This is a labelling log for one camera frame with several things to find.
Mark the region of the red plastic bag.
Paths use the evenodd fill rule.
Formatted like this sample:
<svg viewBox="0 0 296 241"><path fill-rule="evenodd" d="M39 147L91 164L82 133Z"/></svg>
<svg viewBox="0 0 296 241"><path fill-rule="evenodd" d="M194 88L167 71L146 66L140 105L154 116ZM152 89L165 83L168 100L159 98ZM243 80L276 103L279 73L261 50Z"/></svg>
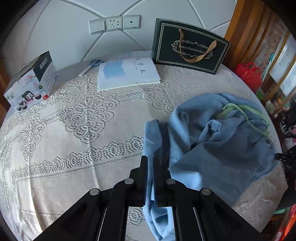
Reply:
<svg viewBox="0 0 296 241"><path fill-rule="evenodd" d="M237 64L234 68L234 73L240 77L254 93L258 91L262 84L260 69L256 67L253 62Z"/></svg>

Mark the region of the white wall power socket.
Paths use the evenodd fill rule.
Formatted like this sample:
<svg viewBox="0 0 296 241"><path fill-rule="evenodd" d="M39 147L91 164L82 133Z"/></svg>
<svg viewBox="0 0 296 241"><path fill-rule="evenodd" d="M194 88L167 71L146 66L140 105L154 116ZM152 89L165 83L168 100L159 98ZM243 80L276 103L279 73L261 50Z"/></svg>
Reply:
<svg viewBox="0 0 296 241"><path fill-rule="evenodd" d="M106 31L117 31L123 29L122 16L110 16L106 18Z"/></svg>

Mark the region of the dark green gift bag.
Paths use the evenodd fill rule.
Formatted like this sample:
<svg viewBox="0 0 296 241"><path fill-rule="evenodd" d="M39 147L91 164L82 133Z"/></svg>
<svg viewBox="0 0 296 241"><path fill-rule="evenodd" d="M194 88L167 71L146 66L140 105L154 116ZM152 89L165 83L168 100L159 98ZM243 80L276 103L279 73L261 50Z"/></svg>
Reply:
<svg viewBox="0 0 296 241"><path fill-rule="evenodd" d="M152 60L156 64L216 74L230 43L219 35L190 24L156 19Z"/></svg>

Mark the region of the white booklet with blue picture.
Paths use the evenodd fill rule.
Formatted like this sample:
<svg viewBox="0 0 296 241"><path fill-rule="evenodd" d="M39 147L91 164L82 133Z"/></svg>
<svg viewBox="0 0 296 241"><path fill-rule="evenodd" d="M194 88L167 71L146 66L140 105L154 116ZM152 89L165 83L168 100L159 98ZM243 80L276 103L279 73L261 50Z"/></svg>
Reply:
<svg viewBox="0 0 296 241"><path fill-rule="evenodd" d="M141 84L158 84L161 78L151 58L133 58L99 65L97 90L110 90Z"/></svg>

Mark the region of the blue garment with green drawstring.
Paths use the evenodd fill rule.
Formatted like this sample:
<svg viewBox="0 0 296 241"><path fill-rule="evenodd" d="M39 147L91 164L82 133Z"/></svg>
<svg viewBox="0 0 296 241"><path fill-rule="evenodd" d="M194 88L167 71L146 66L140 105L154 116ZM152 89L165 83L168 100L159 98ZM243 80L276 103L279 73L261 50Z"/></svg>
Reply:
<svg viewBox="0 0 296 241"><path fill-rule="evenodd" d="M152 160L188 188L209 188L229 206L277 165L259 106L228 94L207 93L175 108L169 120L145 124L143 154L148 158L145 220L157 240L174 240L173 213L154 201Z"/></svg>

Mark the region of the white wall switch panel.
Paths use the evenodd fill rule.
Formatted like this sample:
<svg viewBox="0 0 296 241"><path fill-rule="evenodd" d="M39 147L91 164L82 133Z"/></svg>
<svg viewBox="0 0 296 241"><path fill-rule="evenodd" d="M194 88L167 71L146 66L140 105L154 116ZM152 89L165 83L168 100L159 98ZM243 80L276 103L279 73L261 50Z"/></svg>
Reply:
<svg viewBox="0 0 296 241"><path fill-rule="evenodd" d="M96 19L89 22L90 34L100 34L106 32L106 19Z"/></svg>

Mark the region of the blue handled scissors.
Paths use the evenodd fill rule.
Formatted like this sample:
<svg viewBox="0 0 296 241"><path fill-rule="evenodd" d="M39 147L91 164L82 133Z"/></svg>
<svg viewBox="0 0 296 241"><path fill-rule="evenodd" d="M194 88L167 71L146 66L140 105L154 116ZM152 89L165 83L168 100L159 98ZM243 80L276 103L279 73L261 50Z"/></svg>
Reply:
<svg viewBox="0 0 296 241"><path fill-rule="evenodd" d="M78 75L79 77L85 75L91 68L99 66L101 63L103 63L103 60L101 59L93 59L89 62L88 66Z"/></svg>

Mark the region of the cream lace tablecloth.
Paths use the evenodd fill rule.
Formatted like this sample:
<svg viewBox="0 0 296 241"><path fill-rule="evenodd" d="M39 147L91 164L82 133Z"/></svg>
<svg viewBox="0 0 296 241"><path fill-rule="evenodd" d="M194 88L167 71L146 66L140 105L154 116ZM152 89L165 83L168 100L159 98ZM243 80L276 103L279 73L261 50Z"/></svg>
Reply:
<svg viewBox="0 0 296 241"><path fill-rule="evenodd" d="M50 97L8 113L1 126L1 214L17 240L34 240L92 188L111 188L140 163L144 127L205 93L260 105L229 69L215 75L158 65L159 84L98 91L98 71L59 71Z"/></svg>

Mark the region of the white teapot set box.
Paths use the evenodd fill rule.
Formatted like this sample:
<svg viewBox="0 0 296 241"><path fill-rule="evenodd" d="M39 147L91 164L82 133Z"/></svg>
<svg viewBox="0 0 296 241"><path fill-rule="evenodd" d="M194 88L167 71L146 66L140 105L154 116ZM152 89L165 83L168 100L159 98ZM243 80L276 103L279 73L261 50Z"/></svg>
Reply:
<svg viewBox="0 0 296 241"><path fill-rule="evenodd" d="M10 80L4 97L17 112L24 111L50 96L57 77L50 52L44 52Z"/></svg>

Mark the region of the white wall coax outlet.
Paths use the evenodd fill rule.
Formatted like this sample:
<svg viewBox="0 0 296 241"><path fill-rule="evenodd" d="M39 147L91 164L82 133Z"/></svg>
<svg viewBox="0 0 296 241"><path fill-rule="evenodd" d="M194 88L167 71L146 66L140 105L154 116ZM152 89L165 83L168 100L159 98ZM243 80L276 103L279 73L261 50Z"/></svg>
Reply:
<svg viewBox="0 0 296 241"><path fill-rule="evenodd" d="M123 15L123 29L139 29L141 15Z"/></svg>

